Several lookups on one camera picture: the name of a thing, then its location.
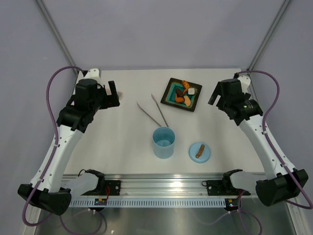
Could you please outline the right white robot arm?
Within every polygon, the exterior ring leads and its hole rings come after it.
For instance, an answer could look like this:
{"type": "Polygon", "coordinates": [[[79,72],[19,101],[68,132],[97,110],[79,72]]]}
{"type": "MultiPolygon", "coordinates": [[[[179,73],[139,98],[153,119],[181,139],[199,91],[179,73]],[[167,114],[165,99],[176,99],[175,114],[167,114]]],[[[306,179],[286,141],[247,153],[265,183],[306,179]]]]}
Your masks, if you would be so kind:
{"type": "Polygon", "coordinates": [[[265,206],[287,202],[297,197],[309,179],[307,172],[298,170],[286,157],[272,136],[263,113],[256,100],[250,98],[247,88],[249,78],[219,81],[208,101],[225,112],[230,120],[245,133],[257,153],[265,171],[265,179],[235,169],[223,174],[222,188],[228,194],[238,189],[254,193],[265,206]]]}

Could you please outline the white rice food piece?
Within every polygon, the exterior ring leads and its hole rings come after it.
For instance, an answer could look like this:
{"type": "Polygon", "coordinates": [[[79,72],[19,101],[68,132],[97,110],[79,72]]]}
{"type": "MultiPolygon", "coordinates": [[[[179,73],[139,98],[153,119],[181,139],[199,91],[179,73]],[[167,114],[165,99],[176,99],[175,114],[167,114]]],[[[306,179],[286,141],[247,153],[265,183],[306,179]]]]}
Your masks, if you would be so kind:
{"type": "Polygon", "coordinates": [[[195,93],[196,93],[195,88],[189,88],[189,89],[188,89],[188,94],[189,94],[189,95],[195,95],[195,93]]]}

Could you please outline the metal tongs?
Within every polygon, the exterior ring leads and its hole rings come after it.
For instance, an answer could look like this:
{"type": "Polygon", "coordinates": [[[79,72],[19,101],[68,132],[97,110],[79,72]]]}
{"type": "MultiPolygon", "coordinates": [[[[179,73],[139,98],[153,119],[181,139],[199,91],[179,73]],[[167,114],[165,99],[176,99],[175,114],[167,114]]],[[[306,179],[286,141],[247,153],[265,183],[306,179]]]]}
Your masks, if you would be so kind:
{"type": "Polygon", "coordinates": [[[153,94],[136,101],[139,110],[157,127],[169,127],[169,123],[161,109],[159,102],[153,94]]]}

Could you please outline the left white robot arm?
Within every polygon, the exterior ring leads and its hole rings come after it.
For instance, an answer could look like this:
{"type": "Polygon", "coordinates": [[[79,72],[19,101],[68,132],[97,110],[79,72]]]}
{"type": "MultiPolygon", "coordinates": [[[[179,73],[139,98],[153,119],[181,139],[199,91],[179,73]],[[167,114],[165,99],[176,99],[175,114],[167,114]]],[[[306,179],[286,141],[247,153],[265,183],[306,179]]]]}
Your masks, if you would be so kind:
{"type": "Polygon", "coordinates": [[[51,116],[54,139],[39,170],[28,184],[21,184],[18,195],[32,205],[55,215],[62,215],[71,200],[81,195],[119,195],[105,175],[88,169],[83,175],[62,184],[63,174],[69,159],[94,120],[97,111],[120,105],[114,81],[109,81],[110,94],[100,84],[99,69],[81,70],[73,95],[59,112],[58,118],[51,116]]]}

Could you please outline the orange shrimp food piece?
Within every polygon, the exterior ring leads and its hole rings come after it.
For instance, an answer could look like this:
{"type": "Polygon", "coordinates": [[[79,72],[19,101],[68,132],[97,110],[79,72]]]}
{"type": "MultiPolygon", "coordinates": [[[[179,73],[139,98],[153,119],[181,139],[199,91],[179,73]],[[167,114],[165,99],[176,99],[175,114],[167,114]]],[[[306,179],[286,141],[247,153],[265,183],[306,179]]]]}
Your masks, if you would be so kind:
{"type": "Polygon", "coordinates": [[[182,80],[182,85],[184,87],[184,91],[182,93],[185,94],[186,92],[188,92],[188,90],[190,88],[190,84],[187,81],[182,80]]]}

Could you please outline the light blue cup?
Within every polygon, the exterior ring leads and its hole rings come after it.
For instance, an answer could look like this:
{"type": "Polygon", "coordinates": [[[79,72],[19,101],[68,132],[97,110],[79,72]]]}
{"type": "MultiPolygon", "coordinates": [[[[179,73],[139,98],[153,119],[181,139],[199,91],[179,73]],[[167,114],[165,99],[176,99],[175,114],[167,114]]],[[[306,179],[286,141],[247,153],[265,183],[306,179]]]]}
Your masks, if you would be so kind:
{"type": "Polygon", "coordinates": [[[173,155],[176,135],[169,127],[159,127],[153,132],[153,152],[160,159],[173,155]]]}

